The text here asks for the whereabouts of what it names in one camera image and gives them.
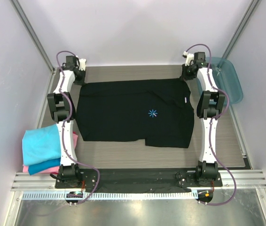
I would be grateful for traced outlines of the black t shirt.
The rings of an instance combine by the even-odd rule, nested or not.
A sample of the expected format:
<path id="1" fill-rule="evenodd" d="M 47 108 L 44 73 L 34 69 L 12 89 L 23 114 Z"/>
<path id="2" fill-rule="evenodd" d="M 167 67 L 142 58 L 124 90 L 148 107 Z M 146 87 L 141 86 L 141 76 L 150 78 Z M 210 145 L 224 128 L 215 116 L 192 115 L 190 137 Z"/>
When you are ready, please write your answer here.
<path id="1" fill-rule="evenodd" d="M 87 83 L 79 93 L 78 129 L 85 141 L 188 148 L 195 121 L 190 94 L 178 78 Z"/>

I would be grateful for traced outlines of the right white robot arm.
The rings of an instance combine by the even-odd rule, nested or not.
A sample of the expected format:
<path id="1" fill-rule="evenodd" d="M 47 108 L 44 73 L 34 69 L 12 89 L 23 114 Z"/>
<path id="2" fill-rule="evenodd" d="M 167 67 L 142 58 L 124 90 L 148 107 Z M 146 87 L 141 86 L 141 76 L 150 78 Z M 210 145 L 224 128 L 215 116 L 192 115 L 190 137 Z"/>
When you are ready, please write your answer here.
<path id="1" fill-rule="evenodd" d="M 197 117 L 202 125 L 202 149 L 195 173 L 189 174 L 192 186 L 221 187 L 219 161 L 216 158 L 216 132 L 219 115 L 223 112 L 226 95 L 218 88 L 213 75 L 211 62 L 206 61 L 204 52 L 183 53 L 180 79 L 184 81 L 198 79 L 202 93 L 196 108 Z"/>

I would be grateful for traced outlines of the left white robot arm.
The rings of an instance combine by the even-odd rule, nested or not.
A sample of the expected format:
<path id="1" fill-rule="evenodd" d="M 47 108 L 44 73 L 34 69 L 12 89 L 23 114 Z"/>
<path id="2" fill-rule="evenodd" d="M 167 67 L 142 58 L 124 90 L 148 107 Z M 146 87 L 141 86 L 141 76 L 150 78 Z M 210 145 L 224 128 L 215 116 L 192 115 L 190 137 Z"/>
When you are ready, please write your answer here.
<path id="1" fill-rule="evenodd" d="M 59 133 L 61 159 L 55 188 L 79 188 L 83 184 L 82 174 L 75 154 L 73 125 L 76 118 L 75 105 L 70 91 L 73 84 L 84 84 L 86 60 L 70 51 L 56 54 L 59 80 L 54 91 L 47 95 L 47 103 L 52 120 Z"/>

